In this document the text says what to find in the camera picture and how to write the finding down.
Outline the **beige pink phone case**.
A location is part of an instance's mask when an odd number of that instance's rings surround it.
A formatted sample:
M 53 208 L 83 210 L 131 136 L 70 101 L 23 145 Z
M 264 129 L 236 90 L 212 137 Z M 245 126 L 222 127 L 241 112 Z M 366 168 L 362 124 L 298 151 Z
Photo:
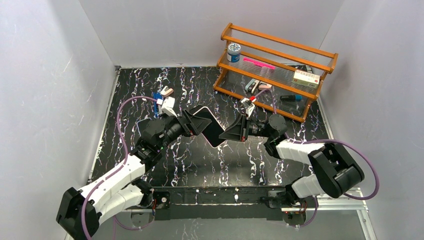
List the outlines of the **beige pink phone case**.
M 211 120 L 211 123 L 202 132 L 202 135 L 212 148 L 217 148 L 226 141 L 225 139 L 219 138 L 219 135 L 225 131 L 224 127 L 219 123 L 207 106 L 197 105 L 190 110 L 190 113 L 196 117 Z

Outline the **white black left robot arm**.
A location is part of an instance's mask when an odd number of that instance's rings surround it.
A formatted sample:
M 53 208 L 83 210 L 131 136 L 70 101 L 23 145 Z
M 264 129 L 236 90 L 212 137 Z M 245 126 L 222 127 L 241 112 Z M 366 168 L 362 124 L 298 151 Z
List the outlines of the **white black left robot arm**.
M 211 123 L 211 119 L 187 110 L 180 116 L 142 120 L 141 136 L 122 162 L 92 183 L 64 192 L 56 222 L 73 239 L 89 240 L 109 218 L 143 201 L 150 202 L 152 187 L 141 177 L 158 163 L 164 149 L 178 137 L 197 136 Z

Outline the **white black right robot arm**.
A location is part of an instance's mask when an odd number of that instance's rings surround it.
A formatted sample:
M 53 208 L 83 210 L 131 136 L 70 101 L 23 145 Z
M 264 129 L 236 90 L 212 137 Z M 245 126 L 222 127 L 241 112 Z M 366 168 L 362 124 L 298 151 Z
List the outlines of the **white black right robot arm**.
M 264 147 L 270 156 L 312 167 L 311 175 L 284 187 L 284 204 L 324 194 L 338 198 L 365 179 L 363 170 L 341 143 L 331 140 L 295 143 L 286 136 L 287 130 L 286 120 L 279 114 L 272 114 L 266 121 L 249 120 L 239 115 L 219 138 L 244 142 L 249 136 L 264 137 Z

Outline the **black arm mounting base bar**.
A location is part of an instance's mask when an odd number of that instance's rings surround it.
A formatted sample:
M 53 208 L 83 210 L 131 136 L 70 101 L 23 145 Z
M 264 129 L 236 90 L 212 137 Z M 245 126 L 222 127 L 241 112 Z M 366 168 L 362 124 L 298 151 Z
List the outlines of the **black arm mounting base bar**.
M 157 187 L 156 219 L 266 219 L 303 224 L 309 203 L 293 204 L 282 186 Z

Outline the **phone in light blue case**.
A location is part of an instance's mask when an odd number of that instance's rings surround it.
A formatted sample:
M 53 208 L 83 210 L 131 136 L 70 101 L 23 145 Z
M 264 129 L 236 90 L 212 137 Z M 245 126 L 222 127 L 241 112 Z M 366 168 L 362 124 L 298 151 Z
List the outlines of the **phone in light blue case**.
M 139 120 L 136 123 L 136 128 L 140 137 L 143 135 L 143 131 L 146 129 L 146 126 L 150 121 L 151 121 L 151 118 L 148 117 L 148 118 Z

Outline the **small pink white stapler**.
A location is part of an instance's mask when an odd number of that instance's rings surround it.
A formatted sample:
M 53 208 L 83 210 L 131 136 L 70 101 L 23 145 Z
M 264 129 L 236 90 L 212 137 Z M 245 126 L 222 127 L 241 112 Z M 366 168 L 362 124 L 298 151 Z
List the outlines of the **small pink white stapler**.
M 163 98 L 169 97 L 174 92 L 174 89 L 168 86 L 164 86 L 163 89 L 160 91 L 160 95 Z

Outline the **light blue small stapler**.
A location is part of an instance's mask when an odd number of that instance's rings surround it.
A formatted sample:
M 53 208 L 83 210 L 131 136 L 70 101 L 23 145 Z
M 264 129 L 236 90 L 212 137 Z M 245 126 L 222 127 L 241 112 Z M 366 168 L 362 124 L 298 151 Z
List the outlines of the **light blue small stapler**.
M 251 93 L 253 94 L 255 89 L 257 88 L 258 84 L 259 84 L 259 80 L 252 78 L 244 87 L 244 91 L 246 93 Z

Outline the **black blue marker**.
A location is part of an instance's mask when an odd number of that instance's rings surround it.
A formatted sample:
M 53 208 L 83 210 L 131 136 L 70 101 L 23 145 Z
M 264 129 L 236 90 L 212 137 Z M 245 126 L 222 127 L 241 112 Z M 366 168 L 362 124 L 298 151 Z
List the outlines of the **black blue marker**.
M 279 99 L 282 102 L 299 102 L 303 99 L 303 97 L 299 94 L 292 94 L 292 95 L 281 95 Z

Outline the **orange wooden shelf rack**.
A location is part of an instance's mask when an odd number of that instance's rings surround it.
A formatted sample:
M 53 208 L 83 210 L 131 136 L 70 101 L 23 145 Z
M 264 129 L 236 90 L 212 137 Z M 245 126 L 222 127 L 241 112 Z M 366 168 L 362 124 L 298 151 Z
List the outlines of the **orange wooden shelf rack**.
M 337 64 L 338 53 L 332 53 L 315 47 L 293 42 L 281 37 L 262 33 L 246 27 L 229 23 L 220 35 L 225 49 L 217 62 L 220 75 L 213 85 L 214 90 L 242 99 L 259 92 L 258 85 L 254 93 L 245 92 L 245 86 L 251 79 L 272 85 L 275 100 L 258 97 L 255 104 L 300 123 L 305 122 L 309 109 L 320 95 L 327 75 Z M 238 62 L 227 60 L 227 46 L 231 43 L 241 45 Z M 245 62 L 251 58 L 275 67 L 271 70 Z M 320 76 L 317 88 L 311 88 L 292 82 L 296 70 Z M 281 101 L 280 96 L 301 95 L 301 101 Z

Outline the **pink pen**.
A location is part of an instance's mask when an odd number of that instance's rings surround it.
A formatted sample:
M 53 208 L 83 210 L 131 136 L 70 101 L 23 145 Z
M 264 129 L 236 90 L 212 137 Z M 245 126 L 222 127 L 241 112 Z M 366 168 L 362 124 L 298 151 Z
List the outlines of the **pink pen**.
M 252 59 L 252 58 L 248 58 L 248 57 L 244 57 L 243 58 L 243 61 L 244 62 L 251 63 L 251 64 L 254 64 L 255 66 L 261 67 L 261 68 L 268 68 L 270 70 L 275 70 L 276 69 L 273 65 L 270 65 L 270 64 L 267 64 L 267 63 L 264 63 L 264 62 L 261 62 L 261 61 Z

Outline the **white red cardboard box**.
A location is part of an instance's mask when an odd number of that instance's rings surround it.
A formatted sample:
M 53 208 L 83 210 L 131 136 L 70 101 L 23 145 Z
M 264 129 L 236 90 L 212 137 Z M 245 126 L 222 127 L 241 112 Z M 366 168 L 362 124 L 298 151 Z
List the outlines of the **white red cardboard box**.
M 297 69 L 293 74 L 292 82 L 297 85 L 316 89 L 320 83 L 320 76 Z

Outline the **white blue labelled jar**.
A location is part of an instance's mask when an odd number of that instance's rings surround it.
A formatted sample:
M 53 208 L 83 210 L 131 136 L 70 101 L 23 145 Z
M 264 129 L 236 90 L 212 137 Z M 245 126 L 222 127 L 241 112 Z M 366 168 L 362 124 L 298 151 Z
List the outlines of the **white blue labelled jar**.
M 230 63 L 236 63 L 240 60 L 240 56 L 241 56 L 241 45 L 238 43 L 230 43 L 227 46 L 227 60 Z

